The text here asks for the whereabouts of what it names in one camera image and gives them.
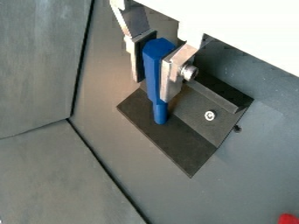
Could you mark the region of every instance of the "screw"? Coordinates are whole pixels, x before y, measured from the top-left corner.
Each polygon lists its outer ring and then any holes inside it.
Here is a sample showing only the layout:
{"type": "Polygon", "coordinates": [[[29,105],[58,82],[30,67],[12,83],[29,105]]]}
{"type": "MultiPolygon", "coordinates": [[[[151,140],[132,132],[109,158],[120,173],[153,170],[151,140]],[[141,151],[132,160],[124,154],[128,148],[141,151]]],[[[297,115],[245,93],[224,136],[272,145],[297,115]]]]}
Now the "screw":
{"type": "Polygon", "coordinates": [[[207,111],[205,114],[204,114],[204,117],[205,117],[205,120],[211,122],[216,118],[215,111],[211,111],[211,110],[207,111]]]}
{"type": "Polygon", "coordinates": [[[199,68],[193,66],[189,62],[187,62],[181,66],[180,76],[187,80],[192,80],[199,74],[199,68]]]}

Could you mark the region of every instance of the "metal clamp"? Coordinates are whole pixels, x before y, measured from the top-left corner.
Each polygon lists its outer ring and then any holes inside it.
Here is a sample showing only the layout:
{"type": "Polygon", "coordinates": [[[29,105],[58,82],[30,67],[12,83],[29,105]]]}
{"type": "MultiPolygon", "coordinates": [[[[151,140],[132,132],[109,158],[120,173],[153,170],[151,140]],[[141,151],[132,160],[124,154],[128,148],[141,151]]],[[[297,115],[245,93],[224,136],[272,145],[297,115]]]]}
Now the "metal clamp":
{"type": "Polygon", "coordinates": [[[145,8],[141,4],[127,0],[109,0],[109,4],[125,34],[125,50],[131,53],[133,80],[140,82],[145,78],[141,49],[148,40],[156,39],[156,31],[149,29],[145,8]]]}
{"type": "MultiPolygon", "coordinates": [[[[149,29],[145,8],[139,3],[127,0],[109,0],[123,33],[125,34],[125,50],[131,53],[133,80],[140,82],[144,75],[141,49],[149,39],[156,38],[156,31],[149,29]]],[[[189,81],[199,69],[192,65],[192,56],[212,38],[201,44],[203,33],[193,30],[188,24],[180,23],[179,39],[184,44],[164,57],[161,63],[160,98],[168,102],[181,91],[183,79],[189,81]]]]}

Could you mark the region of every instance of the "black metal plate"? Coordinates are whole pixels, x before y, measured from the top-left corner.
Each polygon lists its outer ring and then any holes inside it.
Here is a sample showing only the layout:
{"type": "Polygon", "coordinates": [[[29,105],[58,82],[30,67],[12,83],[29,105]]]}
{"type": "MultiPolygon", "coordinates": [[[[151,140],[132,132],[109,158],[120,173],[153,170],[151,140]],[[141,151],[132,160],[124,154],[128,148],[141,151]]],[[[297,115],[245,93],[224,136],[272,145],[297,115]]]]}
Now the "black metal plate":
{"type": "Polygon", "coordinates": [[[219,148],[239,118],[247,111],[243,108],[236,114],[231,114],[217,103],[188,86],[183,85],[181,92],[169,103],[171,113],[175,114],[187,125],[219,148]],[[207,121],[204,114],[208,110],[216,112],[213,121],[207,121]]]}
{"type": "Polygon", "coordinates": [[[176,115],[165,125],[155,123],[152,103],[140,88],[116,107],[191,178],[217,148],[176,115]]]}

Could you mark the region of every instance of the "gray surface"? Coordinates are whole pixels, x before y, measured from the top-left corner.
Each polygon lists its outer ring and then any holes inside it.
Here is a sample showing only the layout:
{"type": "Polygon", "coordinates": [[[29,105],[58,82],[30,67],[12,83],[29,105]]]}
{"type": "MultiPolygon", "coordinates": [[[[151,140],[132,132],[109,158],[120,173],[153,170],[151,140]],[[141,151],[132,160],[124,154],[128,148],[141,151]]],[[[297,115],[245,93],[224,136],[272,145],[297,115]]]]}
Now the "gray surface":
{"type": "MultiPolygon", "coordinates": [[[[72,121],[152,222],[276,224],[280,213],[299,216],[297,79],[285,78],[271,67],[256,73],[255,65],[260,63],[252,63],[252,59],[247,62],[249,66],[240,67],[229,78],[224,75],[225,68],[228,71],[237,64],[227,61],[220,70],[223,77],[236,81],[232,86],[237,84],[240,91],[253,98],[259,95],[259,100],[264,96],[267,101],[252,103],[239,121],[243,131],[231,133],[200,171],[188,179],[116,110],[116,105],[136,89],[129,56],[117,22],[101,1],[97,1],[93,18],[72,121]]],[[[159,31],[164,28],[168,36],[175,36],[175,22],[156,14],[151,14],[151,21],[153,28],[159,31]]],[[[216,69],[216,62],[207,62],[204,67],[216,69]]]]}
{"type": "Polygon", "coordinates": [[[0,138],[70,114],[89,2],[0,3],[0,138]]]}
{"type": "Polygon", "coordinates": [[[144,223],[69,124],[0,140],[4,224],[144,223]]]}

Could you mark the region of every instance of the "mounting hole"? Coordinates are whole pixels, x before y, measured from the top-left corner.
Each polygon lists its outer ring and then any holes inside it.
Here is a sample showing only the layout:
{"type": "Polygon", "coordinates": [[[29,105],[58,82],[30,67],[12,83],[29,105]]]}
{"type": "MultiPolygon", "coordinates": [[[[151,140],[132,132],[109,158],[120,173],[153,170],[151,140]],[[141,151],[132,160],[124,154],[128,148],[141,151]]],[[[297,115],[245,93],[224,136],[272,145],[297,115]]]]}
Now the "mounting hole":
{"type": "Polygon", "coordinates": [[[235,127],[233,127],[233,131],[235,131],[236,133],[240,133],[241,128],[240,128],[240,126],[239,126],[239,125],[235,125],[235,127]]]}

